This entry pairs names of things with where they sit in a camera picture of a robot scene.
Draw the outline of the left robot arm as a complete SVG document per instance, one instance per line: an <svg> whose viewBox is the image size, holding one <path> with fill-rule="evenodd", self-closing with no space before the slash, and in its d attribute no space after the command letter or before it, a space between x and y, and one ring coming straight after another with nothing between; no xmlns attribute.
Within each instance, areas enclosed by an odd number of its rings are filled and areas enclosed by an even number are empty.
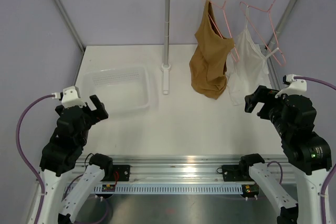
<svg viewBox="0 0 336 224"><path fill-rule="evenodd" d="M55 109L59 115L57 126L43 148L40 161L43 185L36 215L39 223L74 223L94 186L113 176L113 159L96 153L90 158L75 188L67 197L63 196L67 180L87 143L88 131L108 118L98 97L92 95L90 100L95 110L90 109L78 95L72 98L68 91L64 91L61 105Z"/></svg>

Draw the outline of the brown tank top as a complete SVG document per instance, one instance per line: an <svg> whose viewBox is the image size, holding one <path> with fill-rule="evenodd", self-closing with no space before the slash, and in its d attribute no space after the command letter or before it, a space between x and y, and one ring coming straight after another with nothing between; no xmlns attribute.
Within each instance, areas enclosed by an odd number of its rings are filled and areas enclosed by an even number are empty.
<svg viewBox="0 0 336 224"><path fill-rule="evenodd" d="M233 38L226 38L219 31L209 0L205 2L195 38L197 47L189 62L191 86L196 92L216 100L227 87L226 61L235 43Z"/></svg>

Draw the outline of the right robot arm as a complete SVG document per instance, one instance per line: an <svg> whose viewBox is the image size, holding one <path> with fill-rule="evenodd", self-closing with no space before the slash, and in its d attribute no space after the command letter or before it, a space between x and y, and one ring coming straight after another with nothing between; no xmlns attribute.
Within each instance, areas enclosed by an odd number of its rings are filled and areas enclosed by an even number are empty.
<svg viewBox="0 0 336 224"><path fill-rule="evenodd" d="M260 187L278 214L277 223L331 223L327 195L335 167L330 146L313 131L317 111L311 100L259 86L245 96L245 112L252 113L258 103L263 103L263 107L257 115L269 120L281 138L281 147L295 175L298 199L287 195L259 154L241 157L239 176L252 179Z"/></svg>

